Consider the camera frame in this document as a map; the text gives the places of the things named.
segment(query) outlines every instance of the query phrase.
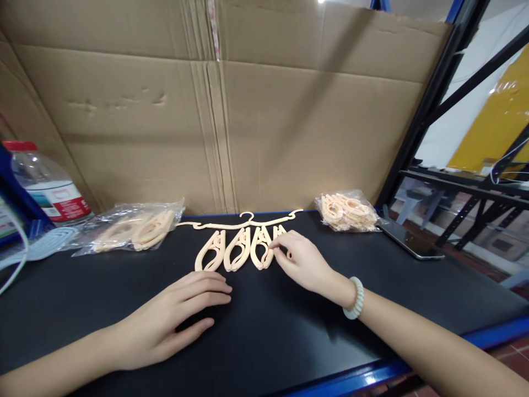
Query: finger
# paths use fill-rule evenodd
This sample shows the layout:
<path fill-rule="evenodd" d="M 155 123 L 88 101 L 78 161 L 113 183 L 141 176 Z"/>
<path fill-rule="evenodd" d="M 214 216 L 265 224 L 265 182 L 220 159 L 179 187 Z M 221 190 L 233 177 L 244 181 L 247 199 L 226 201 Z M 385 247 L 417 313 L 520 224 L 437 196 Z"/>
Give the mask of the finger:
<path fill-rule="evenodd" d="M 287 276 L 291 277 L 291 274 L 295 272 L 295 268 L 297 266 L 287 258 L 280 248 L 274 249 L 274 256 L 276 257 L 277 263 L 280 265 L 281 269 L 283 269 Z"/>
<path fill-rule="evenodd" d="M 171 284 L 168 287 L 168 289 L 182 288 L 194 282 L 205 280 L 207 278 L 213 278 L 215 280 L 226 281 L 226 279 L 217 272 L 194 271 L 182 277 L 175 283 Z"/>
<path fill-rule="evenodd" d="M 205 318 L 199 322 L 191 325 L 182 332 L 172 334 L 169 338 L 164 340 L 159 348 L 161 360 L 166 360 L 174 354 L 178 353 L 184 347 L 189 346 L 195 342 L 208 328 L 214 324 L 212 318 Z"/>
<path fill-rule="evenodd" d="M 274 238 L 274 241 L 272 241 L 268 247 L 270 249 L 274 249 L 279 246 L 283 246 L 286 247 L 286 249 L 288 250 L 292 250 L 297 241 L 298 237 L 288 232 Z"/>
<path fill-rule="evenodd" d="M 186 287 L 177 289 L 175 294 L 177 295 L 177 300 L 179 302 L 184 302 L 204 292 L 223 292 L 228 294 L 231 292 L 231 287 L 224 281 L 216 280 L 214 278 L 205 278 Z"/>
<path fill-rule="evenodd" d="M 230 303 L 231 296 L 220 292 L 204 292 L 180 305 L 180 322 L 204 310 L 206 307 Z"/>

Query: wrist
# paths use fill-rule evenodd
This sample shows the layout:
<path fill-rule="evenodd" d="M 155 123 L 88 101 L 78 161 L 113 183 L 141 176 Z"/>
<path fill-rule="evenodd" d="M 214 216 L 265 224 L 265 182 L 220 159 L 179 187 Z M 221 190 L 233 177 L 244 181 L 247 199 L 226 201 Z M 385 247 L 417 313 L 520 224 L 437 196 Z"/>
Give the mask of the wrist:
<path fill-rule="evenodd" d="M 357 289 L 354 282 L 333 270 L 324 296 L 338 306 L 351 310 L 357 298 Z"/>
<path fill-rule="evenodd" d="M 119 353 L 112 336 L 113 333 L 112 326 L 109 326 L 88 335 L 91 348 L 96 352 L 96 360 L 102 371 L 104 371 L 104 374 L 121 370 L 119 365 Z"/>

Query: yellow board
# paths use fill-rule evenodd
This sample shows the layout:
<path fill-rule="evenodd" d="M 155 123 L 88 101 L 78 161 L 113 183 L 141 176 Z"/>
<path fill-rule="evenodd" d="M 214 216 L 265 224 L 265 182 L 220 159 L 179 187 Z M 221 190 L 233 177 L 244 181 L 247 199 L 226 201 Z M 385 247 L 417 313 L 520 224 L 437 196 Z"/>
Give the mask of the yellow board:
<path fill-rule="evenodd" d="M 447 167 L 480 172 L 499 160 L 529 122 L 529 47 L 509 66 L 474 120 Z M 529 144 L 516 156 L 529 161 Z"/>

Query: red bottle cap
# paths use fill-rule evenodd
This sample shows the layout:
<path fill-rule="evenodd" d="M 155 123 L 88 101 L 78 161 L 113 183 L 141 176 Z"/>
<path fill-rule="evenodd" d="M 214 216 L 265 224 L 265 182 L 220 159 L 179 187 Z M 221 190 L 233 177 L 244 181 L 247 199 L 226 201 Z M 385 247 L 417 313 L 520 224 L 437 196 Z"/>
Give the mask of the red bottle cap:
<path fill-rule="evenodd" d="M 37 145 L 32 141 L 4 141 L 4 146 L 10 152 L 36 152 Z"/>

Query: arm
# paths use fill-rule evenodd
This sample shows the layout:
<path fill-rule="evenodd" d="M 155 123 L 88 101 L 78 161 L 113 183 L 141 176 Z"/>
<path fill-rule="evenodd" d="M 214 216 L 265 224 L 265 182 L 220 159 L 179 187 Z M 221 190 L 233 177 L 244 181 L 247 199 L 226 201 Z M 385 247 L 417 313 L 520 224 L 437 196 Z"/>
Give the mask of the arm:
<path fill-rule="evenodd" d="M 280 246 L 292 253 L 291 260 Z M 291 230 L 270 248 L 281 268 L 299 285 L 352 309 L 355 284 L 332 270 L 309 240 Z M 529 395 L 529 383 L 471 343 L 374 292 L 364 289 L 364 293 L 359 320 L 440 395 Z"/>
<path fill-rule="evenodd" d="M 230 292 L 216 272 L 190 273 L 119 323 L 1 376 L 0 396 L 63 396 L 110 372 L 164 361 L 197 340 L 213 319 L 175 328 L 208 306 L 229 303 Z"/>

